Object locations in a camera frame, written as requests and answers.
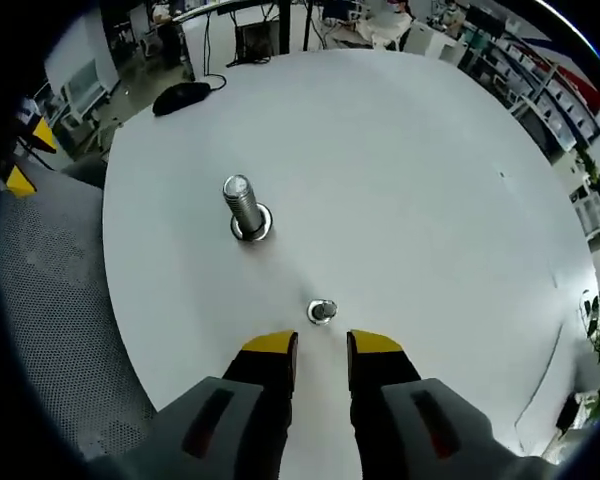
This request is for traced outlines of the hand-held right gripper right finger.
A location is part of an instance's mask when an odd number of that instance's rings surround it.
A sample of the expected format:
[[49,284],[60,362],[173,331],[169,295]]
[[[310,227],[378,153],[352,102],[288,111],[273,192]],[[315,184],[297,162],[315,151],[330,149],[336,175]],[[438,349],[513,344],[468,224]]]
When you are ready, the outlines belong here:
[[488,417],[435,378],[423,379],[391,338],[347,334],[350,418],[365,479],[551,479],[555,467],[521,457]]

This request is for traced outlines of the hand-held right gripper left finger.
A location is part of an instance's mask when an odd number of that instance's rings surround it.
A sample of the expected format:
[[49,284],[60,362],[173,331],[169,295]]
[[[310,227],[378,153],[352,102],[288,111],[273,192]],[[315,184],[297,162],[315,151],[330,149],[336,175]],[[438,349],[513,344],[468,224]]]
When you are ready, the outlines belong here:
[[222,377],[158,412],[135,448],[92,462],[95,479],[276,479],[291,424],[298,334],[253,338]]

